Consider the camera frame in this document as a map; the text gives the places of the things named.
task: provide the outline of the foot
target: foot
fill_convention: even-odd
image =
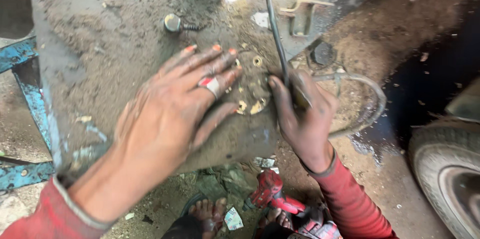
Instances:
[[[227,199],[221,198],[216,201],[215,206],[208,199],[199,200],[196,205],[190,206],[188,214],[202,223],[202,239],[212,239],[222,228],[226,205]]]
[[[282,209],[280,208],[271,209],[270,211],[268,211],[267,216],[261,217],[258,221],[258,230],[255,234],[255,239],[260,238],[262,236],[262,233],[264,232],[265,227],[267,227],[267,225],[272,222],[276,222],[287,229],[292,228],[292,224],[287,218],[287,213],[285,213],[285,211],[282,211]]]

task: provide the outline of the ring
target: ring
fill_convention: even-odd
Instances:
[[[212,92],[215,100],[218,99],[218,94],[220,91],[220,84],[217,80],[217,77],[204,77],[198,82],[198,87],[203,87]]]

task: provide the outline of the hose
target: hose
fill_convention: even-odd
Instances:
[[[285,50],[283,49],[282,41],[280,40],[279,28],[277,26],[277,18],[275,16],[272,0],[266,1],[268,9],[268,19],[270,20],[270,27],[272,28],[273,39],[275,40],[276,50],[278,52],[278,56],[280,57],[280,64],[282,65],[283,84],[285,84],[285,87],[288,88],[289,73],[287,59],[285,58]]]
[[[340,80],[347,79],[347,80],[354,80],[354,81],[365,83],[371,89],[373,89],[373,91],[377,95],[377,109],[370,117],[368,117],[365,120],[361,120],[357,123],[348,125],[343,129],[339,129],[334,132],[331,132],[330,134],[328,134],[329,139],[351,135],[353,133],[357,133],[371,126],[382,115],[382,113],[385,110],[385,106],[387,104],[387,97],[385,96],[380,86],[366,76],[363,76],[360,74],[350,74],[350,73],[333,73],[333,74],[326,74],[326,75],[316,75],[316,76],[314,75],[312,78],[316,82],[334,80],[337,84],[337,94],[339,94],[338,88],[340,87],[340,84],[339,84]]]

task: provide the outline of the orange painted fingernail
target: orange painted fingernail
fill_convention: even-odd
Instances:
[[[185,51],[191,52],[197,48],[197,45],[188,46],[185,48]]]

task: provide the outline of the wheel rim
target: wheel rim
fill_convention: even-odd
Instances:
[[[441,193],[463,227],[473,238],[480,238],[480,172],[447,167],[439,174]]]

